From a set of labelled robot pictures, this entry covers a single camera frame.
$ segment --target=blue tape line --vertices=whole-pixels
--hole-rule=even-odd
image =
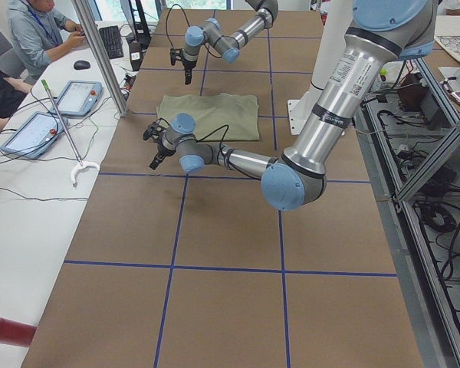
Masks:
[[[266,30],[268,33],[268,56],[269,56],[269,81],[271,83],[271,114],[273,119],[273,144],[274,150],[278,149],[278,134],[276,132],[276,113],[274,111],[274,87],[273,87],[273,67],[272,67],[272,57],[271,57],[271,39],[269,38],[269,29]]]
[[[155,353],[155,359],[153,360],[153,368],[156,368],[159,363],[160,347],[162,346],[162,338],[163,338],[163,328],[165,327],[167,307],[169,305],[170,287],[172,285],[174,264],[176,263],[177,245],[179,244],[179,235],[180,235],[180,229],[181,229],[181,223],[182,223],[182,214],[184,212],[184,204],[186,202],[188,181],[189,181],[189,178],[186,177],[186,180],[184,182],[184,190],[182,191],[181,208],[179,210],[179,218],[177,220],[176,239],[174,240],[174,248],[172,250],[172,260],[170,261],[169,280],[167,281],[166,297],[163,302],[162,320],[160,321],[159,338],[156,343],[156,353]]]
[[[279,244],[281,248],[281,284],[283,285],[284,341],[286,343],[286,367],[291,368],[290,328],[288,324],[288,295],[286,292],[286,265],[284,262],[283,218],[278,211]]]
[[[227,271],[227,272],[251,272],[263,274],[280,274],[280,270],[271,270],[266,268],[232,268],[232,267],[206,267],[206,266],[174,266],[177,270],[192,270],[192,271]]]
[[[102,261],[78,261],[67,259],[64,263],[69,265],[90,265],[90,266],[114,266],[114,267],[134,267],[134,268],[165,268],[174,270],[192,270],[192,271],[226,271],[226,272],[249,272],[249,273],[266,273],[281,274],[282,270],[273,270],[270,268],[233,268],[233,267],[209,267],[209,266],[185,266],[170,264],[145,264],[145,263],[124,263],[124,262],[102,262]],[[284,270],[285,274],[317,274],[332,276],[363,276],[378,278],[396,278],[397,274],[387,274],[382,272],[342,272],[342,271],[304,271],[304,270]]]
[[[166,37],[165,33],[152,33],[152,36],[163,36]],[[170,37],[184,37],[184,34],[171,34]],[[266,38],[266,36],[259,36],[256,35],[254,38]],[[296,39],[296,40],[320,40],[322,37],[306,37],[306,36],[300,36],[300,37],[295,37],[295,36],[271,36],[271,38],[276,38],[276,39]]]
[[[131,111],[134,115],[157,115],[157,113],[138,113],[136,111]]]
[[[69,265],[93,265],[93,266],[114,266],[114,267],[140,267],[140,268],[165,268],[169,269],[168,264],[145,264],[145,263],[124,263],[124,262],[99,262],[99,261],[75,261],[67,259],[64,263]]]
[[[216,15],[216,10],[213,10],[213,18]],[[202,81],[201,81],[201,90],[199,90],[199,96],[202,96],[202,89],[205,86],[205,78],[206,78],[206,71],[208,69],[208,59],[209,59],[209,52],[206,52],[206,60],[205,60],[205,68],[202,71]]]
[[[381,272],[341,272],[341,271],[292,271],[286,270],[287,274],[317,274],[328,276],[360,276],[365,278],[396,278],[397,274],[384,274]]]
[[[255,180],[252,178],[241,177],[241,176],[204,176],[204,175],[176,175],[176,174],[148,174],[142,172],[99,172],[99,175],[103,176],[146,176],[146,177],[162,177],[162,178],[177,178],[184,179],[186,177],[192,179],[227,179],[227,180]],[[368,180],[342,180],[342,179],[328,179],[328,183],[342,183],[342,184],[371,184]]]
[[[165,67],[142,67],[140,70],[143,71],[174,71],[174,69],[169,69]],[[228,71],[226,69],[192,69],[192,71],[205,72],[210,71],[212,73],[261,73],[268,74],[269,71]],[[274,71],[273,74],[304,74],[312,75],[311,71]]]

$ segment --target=chair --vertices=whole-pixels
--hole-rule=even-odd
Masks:
[[[25,66],[17,56],[12,45],[0,32],[0,70],[13,78],[20,78]]]

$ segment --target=white desk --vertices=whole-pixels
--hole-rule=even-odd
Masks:
[[[111,61],[119,82],[126,73],[122,67],[130,69],[126,44],[125,47],[125,58]],[[91,68],[82,71],[73,69],[73,63],[79,59],[89,61]],[[48,82],[54,96],[70,80],[100,81],[104,89],[94,109],[100,106],[104,98],[110,96],[88,47],[72,51],[52,63],[42,78]],[[40,81],[32,92],[37,98],[47,96]],[[28,95],[23,105],[34,100]],[[18,128],[38,110],[44,111],[39,103],[20,110],[11,118],[7,128]],[[92,120],[99,126],[99,130],[86,160],[97,163],[103,160],[118,117],[111,99],[93,115]],[[70,119],[71,125],[79,121]],[[89,120],[81,127],[70,130],[81,155],[87,151],[95,130],[96,127]],[[0,146],[7,137],[6,134],[0,136]],[[61,136],[41,159],[60,156],[74,159],[65,136]],[[5,160],[4,157],[0,158],[0,162]],[[0,164],[0,186],[27,197],[88,198],[97,178],[97,171],[88,169],[80,172],[77,176],[78,186],[73,188],[70,172],[75,164],[76,161],[67,159],[47,162],[13,160]],[[85,200],[24,200],[0,190],[0,317],[26,324],[38,324],[86,203]],[[0,344],[0,368],[20,367],[26,353],[26,348]]]

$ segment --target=label sticker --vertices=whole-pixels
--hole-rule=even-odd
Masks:
[[[377,75],[379,68],[376,64],[362,57],[343,54],[329,82],[342,87],[345,94],[362,99]]]

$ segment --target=lanyard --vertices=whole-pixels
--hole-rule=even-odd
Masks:
[[[39,19],[38,15],[34,11],[32,11],[31,8],[29,8],[29,7],[28,7],[28,10],[32,14],[32,16],[34,17],[36,22],[44,29],[44,32],[46,33],[46,37],[53,41],[54,46],[58,46],[60,44],[60,42],[58,41],[58,38],[56,37],[56,34],[54,33],[54,31],[52,31],[52,35],[49,34],[48,30],[43,25],[43,22],[41,21],[41,19]]]

